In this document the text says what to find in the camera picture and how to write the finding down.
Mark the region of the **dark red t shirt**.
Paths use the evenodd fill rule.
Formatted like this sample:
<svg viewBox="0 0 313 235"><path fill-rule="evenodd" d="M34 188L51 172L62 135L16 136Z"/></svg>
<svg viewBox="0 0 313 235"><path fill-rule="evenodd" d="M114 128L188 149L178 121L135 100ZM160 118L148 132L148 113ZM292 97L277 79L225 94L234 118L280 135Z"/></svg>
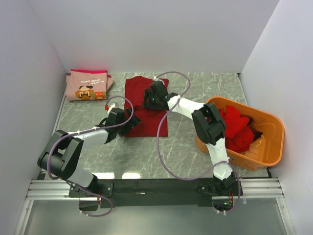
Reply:
<svg viewBox="0 0 313 235"><path fill-rule="evenodd" d="M141 120L139 125L135 126L125 135L126 137L138 138L157 136L159 123L166 114L166 111L142 107L144 90L149 89L152 82L152 79L143 76L135 76L127 79L125 82L125 97L129 102L126 101L124 107L130 108L132 104L134 107L134 115Z"/></svg>

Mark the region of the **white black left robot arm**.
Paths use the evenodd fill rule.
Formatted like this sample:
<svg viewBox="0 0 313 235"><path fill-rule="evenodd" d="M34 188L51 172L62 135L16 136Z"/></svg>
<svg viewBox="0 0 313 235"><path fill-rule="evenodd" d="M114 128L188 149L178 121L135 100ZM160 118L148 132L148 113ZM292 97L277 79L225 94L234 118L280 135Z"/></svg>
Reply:
<svg viewBox="0 0 313 235"><path fill-rule="evenodd" d="M117 136L126 135L140 123L141 120L132 114L130 108L109 108L108 116L89 131L55 131L39 156L37 165L55 177L79 185L85 196L94 196L100 190L98 178L78 167L82 150L107 144Z"/></svg>

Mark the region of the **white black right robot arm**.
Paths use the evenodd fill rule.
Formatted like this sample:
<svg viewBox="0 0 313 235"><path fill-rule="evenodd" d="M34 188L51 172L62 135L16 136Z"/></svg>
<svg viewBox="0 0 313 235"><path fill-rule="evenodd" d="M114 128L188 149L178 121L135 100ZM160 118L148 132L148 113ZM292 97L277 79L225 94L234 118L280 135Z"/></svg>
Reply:
<svg viewBox="0 0 313 235"><path fill-rule="evenodd" d="M142 107L153 110L165 110L156 137L170 112L178 113L193 121L197 137L209 150L213 164L213 182L216 193L226 195L238 182L236 174L229 164L225 146L226 124L214 103L198 103L183 98L177 93L168 93L162 81L153 82L144 91Z"/></svg>

